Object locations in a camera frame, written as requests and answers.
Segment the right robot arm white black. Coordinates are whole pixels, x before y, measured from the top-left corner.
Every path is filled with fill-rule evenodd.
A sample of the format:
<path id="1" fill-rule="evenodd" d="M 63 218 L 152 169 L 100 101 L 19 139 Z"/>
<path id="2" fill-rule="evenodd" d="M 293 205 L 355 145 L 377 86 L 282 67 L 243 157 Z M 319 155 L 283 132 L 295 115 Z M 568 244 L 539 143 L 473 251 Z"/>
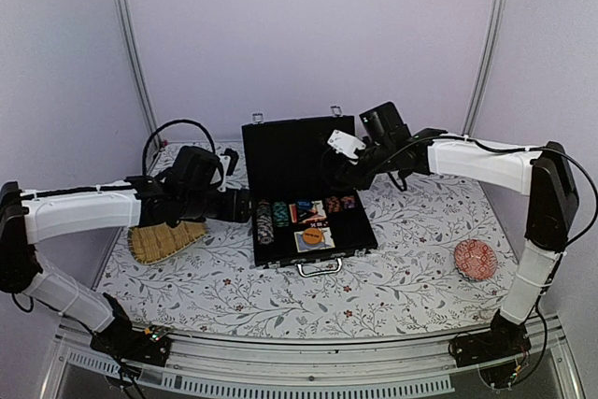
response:
<path id="1" fill-rule="evenodd" d="M 325 172 L 333 186 L 366 190 L 376 175 L 391 172 L 401 178 L 443 175 L 470 178 L 528 198 L 520 262 L 495 315 L 500 324 L 484 335 L 482 344 L 490 357 L 504 357 L 519 343 L 516 326 L 527 321 L 567 248 L 576 242 L 570 230 L 579 193 L 572 170 L 580 163 L 553 141 L 513 146 L 438 128 L 411 133 L 392 102 L 364 112 L 360 121 L 365 138 L 339 129 L 327 135 L 327 150 L 342 158 Z"/>

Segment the red playing card deck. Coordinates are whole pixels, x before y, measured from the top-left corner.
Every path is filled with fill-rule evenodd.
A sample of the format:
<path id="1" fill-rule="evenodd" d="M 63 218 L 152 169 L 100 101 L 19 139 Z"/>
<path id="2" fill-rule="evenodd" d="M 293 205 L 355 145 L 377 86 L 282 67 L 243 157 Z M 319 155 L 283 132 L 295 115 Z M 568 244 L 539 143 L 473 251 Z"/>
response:
<path id="1" fill-rule="evenodd" d="M 293 224 L 310 224 L 327 220 L 321 200 L 300 200 L 289 204 Z"/>

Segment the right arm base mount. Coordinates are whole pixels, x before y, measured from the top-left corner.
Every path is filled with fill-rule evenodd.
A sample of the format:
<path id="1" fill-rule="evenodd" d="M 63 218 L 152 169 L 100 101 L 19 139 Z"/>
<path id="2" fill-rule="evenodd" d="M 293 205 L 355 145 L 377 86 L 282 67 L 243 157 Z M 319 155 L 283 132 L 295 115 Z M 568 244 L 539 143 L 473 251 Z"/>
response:
<path id="1" fill-rule="evenodd" d="M 462 333 L 448 343 L 448 354 L 458 367 L 486 364 L 478 373 L 495 390 L 512 387 L 529 362 L 532 345 L 524 324 L 495 317 L 488 330 Z"/>

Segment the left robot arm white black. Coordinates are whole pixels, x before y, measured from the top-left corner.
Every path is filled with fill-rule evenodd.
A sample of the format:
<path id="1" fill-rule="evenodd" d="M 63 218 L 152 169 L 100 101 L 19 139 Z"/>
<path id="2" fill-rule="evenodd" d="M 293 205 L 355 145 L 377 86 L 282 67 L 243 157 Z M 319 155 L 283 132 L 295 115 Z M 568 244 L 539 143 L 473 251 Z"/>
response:
<path id="1" fill-rule="evenodd" d="M 227 183 L 235 151 L 185 146 L 158 175 L 54 191 L 1 188 L 1 290 L 24 294 L 101 334 L 120 356 L 138 349 L 138 335 L 117 300 L 94 292 L 36 253 L 36 244 L 60 235 L 105 228 L 147 228 L 207 219 L 245 223 L 250 193 Z"/>

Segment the blue round dealer button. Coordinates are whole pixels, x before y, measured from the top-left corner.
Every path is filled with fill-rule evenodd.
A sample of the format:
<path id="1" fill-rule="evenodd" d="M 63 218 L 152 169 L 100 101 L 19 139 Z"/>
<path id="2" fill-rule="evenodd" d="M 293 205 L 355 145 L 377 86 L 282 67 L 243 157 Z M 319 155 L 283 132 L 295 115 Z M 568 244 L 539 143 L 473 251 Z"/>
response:
<path id="1" fill-rule="evenodd" d="M 310 210 L 313 208 L 313 202 L 308 200 L 297 200 L 295 204 L 298 209 L 302 210 Z"/>

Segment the black poker set case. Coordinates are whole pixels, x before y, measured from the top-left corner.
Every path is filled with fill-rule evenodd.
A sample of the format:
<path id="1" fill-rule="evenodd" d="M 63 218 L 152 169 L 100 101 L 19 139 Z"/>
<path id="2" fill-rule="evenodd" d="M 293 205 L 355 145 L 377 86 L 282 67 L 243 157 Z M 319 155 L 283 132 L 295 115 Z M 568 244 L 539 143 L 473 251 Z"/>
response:
<path id="1" fill-rule="evenodd" d="M 321 177 L 321 156 L 327 149 L 326 140 L 333 130 L 354 134 L 351 116 L 328 116 L 284 121 L 267 121 L 242 126 L 245 162 L 249 189 L 255 212 L 251 219 L 253 255 L 260 268 L 285 267 L 336 261 L 341 258 L 367 254 L 378 246 L 359 194 L 353 190 L 332 189 Z M 330 196 L 340 199 L 354 195 L 356 207 L 328 214 L 329 228 L 335 242 L 333 249 L 299 253 L 293 234 L 310 228 L 309 224 L 274 225 L 274 241 L 260 245 L 256 232 L 256 209 L 265 200 L 289 204 L 297 200 L 324 200 Z"/>

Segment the black triangular all-in button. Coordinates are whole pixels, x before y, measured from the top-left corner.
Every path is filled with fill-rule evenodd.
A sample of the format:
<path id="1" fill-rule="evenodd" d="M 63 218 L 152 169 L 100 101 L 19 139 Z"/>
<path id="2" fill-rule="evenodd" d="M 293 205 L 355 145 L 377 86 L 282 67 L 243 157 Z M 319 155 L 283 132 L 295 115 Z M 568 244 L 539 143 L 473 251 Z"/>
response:
<path id="1" fill-rule="evenodd" d="M 310 222 L 315 215 L 316 215 L 316 212 L 312 209 L 310 209 L 310 210 L 299 209 L 297 211 L 297 222 L 298 223 Z"/>

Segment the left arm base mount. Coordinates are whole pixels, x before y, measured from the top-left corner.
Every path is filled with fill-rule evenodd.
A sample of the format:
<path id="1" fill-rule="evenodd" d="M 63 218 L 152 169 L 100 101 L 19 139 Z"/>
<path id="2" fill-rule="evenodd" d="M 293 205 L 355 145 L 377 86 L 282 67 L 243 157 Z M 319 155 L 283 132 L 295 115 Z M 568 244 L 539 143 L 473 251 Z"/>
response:
<path id="1" fill-rule="evenodd" d="M 119 360 L 165 367 L 172 346 L 168 334 L 161 326 L 136 330 L 130 322 L 113 321 L 93 334 L 90 347 Z"/>

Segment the orange round dealer button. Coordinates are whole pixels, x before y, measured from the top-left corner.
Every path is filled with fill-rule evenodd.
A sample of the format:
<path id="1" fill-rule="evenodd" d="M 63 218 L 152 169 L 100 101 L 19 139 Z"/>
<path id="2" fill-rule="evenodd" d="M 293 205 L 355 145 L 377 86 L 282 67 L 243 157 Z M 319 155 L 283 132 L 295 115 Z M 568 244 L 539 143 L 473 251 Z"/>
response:
<path id="1" fill-rule="evenodd" d="M 317 228 L 305 229 L 302 238 L 307 245 L 318 245 L 323 241 L 323 232 Z"/>

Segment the blue playing card deck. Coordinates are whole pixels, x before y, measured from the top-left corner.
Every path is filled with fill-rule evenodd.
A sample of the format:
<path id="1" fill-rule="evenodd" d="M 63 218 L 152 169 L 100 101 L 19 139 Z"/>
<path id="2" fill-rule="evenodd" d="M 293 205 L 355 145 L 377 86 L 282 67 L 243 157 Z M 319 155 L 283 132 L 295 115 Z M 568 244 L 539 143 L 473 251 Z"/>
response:
<path id="1" fill-rule="evenodd" d="M 293 234 L 296 250 L 299 253 L 314 250 L 333 249 L 335 242 L 329 227 L 310 227 Z"/>

